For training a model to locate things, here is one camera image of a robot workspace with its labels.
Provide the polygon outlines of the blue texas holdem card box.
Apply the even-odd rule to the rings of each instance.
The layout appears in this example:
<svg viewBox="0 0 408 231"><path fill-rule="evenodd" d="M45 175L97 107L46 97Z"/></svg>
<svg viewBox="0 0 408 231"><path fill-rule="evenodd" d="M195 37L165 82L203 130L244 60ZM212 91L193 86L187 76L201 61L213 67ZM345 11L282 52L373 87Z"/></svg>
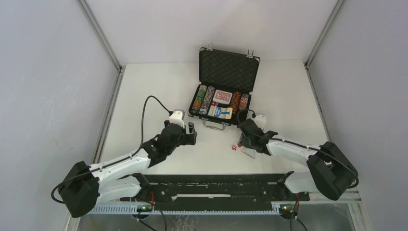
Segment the blue texas holdem card box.
<svg viewBox="0 0 408 231"><path fill-rule="evenodd" d="M208 116L229 120L232 118L233 109L230 107L219 107L211 105L208 111Z"/></svg>

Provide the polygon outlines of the black poker set case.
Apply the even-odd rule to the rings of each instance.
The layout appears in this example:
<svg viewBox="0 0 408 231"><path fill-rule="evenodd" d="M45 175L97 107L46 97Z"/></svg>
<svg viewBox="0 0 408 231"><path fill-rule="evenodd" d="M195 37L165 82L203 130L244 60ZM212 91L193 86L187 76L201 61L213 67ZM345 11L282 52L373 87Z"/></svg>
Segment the black poker set case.
<svg viewBox="0 0 408 231"><path fill-rule="evenodd" d="M241 54L214 49L212 43L209 43L206 47L201 47L198 54L199 84L188 108L188 116L201 120L206 128L218 131L223 131L227 126L237 127L239 120L245 119L246 112L239 115L233 114L231 119L203 115L199 113L199 109L193 108L196 96L201 85L231 93L237 91L248 95L246 106L248 108L251 103L261 58L255 56L252 49L249 49L247 54Z"/></svg>

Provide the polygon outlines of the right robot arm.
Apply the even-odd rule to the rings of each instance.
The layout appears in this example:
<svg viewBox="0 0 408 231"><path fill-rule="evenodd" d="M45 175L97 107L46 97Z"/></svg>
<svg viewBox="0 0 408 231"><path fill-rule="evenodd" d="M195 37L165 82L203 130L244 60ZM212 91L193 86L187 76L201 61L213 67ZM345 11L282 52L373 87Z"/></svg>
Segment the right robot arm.
<svg viewBox="0 0 408 231"><path fill-rule="evenodd" d="M318 191L337 201L348 189L358 186L358 171L333 142L323 145L301 144L288 140L274 131L264 132L254 119L239 123L241 143L253 153L282 157L307 167L305 172L290 171L278 187L283 200L297 193Z"/></svg>

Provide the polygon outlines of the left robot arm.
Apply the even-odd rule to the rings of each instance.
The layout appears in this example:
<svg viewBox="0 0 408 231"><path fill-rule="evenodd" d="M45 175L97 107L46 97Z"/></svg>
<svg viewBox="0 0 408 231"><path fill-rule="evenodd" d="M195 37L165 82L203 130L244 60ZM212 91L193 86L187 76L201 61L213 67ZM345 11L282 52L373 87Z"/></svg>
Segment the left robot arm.
<svg viewBox="0 0 408 231"><path fill-rule="evenodd" d="M75 163L53 191L58 192L59 203L73 218L87 214L99 203L118 198L146 200L151 191L140 172L165 161L179 146L195 145L196 137L194 123L182 128L167 120L161 133L136 151L98 164Z"/></svg>

